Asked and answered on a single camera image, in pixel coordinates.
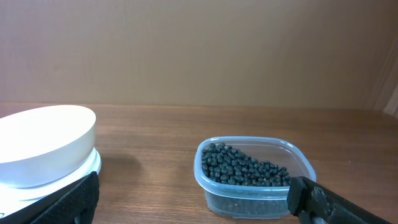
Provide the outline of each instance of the beige wall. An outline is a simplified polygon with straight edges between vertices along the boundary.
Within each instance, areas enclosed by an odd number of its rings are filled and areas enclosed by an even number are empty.
[[[396,0],[3,0],[0,101],[366,108],[397,15]]]

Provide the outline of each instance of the wooden table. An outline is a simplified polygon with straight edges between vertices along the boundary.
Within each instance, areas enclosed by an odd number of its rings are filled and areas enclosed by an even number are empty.
[[[0,117],[46,104],[0,103]],[[298,223],[233,220],[206,207],[193,176],[213,136],[269,136],[295,144],[318,182],[398,223],[398,121],[358,110],[85,105],[98,117],[102,157],[94,223]]]

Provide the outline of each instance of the clear plastic container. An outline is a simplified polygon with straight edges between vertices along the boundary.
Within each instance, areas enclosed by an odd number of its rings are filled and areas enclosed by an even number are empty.
[[[259,161],[271,161],[285,166],[292,177],[305,176],[316,181],[311,164],[293,144],[275,138],[214,137],[203,141],[197,150],[194,163],[195,178],[205,189],[208,208],[218,215],[232,218],[282,218],[289,214],[287,193],[289,187],[248,187],[220,184],[210,180],[201,169],[201,152],[210,143],[225,142]]]

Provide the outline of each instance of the blue container rim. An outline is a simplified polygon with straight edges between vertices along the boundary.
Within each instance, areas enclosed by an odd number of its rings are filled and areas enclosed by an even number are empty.
[[[206,145],[212,142],[228,142],[228,141],[257,141],[257,142],[269,142],[276,145],[284,146],[289,148],[307,168],[309,176],[307,178],[317,180],[317,175],[303,153],[293,144],[277,138],[267,137],[254,137],[254,136],[220,136],[213,137],[204,140],[197,149],[195,155],[195,162],[193,165],[195,179],[198,184],[208,192],[215,195],[231,198],[251,199],[251,200],[285,200],[289,192],[290,187],[250,187],[250,186],[238,186],[221,184],[210,180],[204,175],[201,169],[201,152]]]

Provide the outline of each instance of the stack of white dishes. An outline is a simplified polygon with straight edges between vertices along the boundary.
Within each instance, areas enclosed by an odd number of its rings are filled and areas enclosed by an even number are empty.
[[[0,218],[100,172],[94,112],[48,106],[0,119]]]

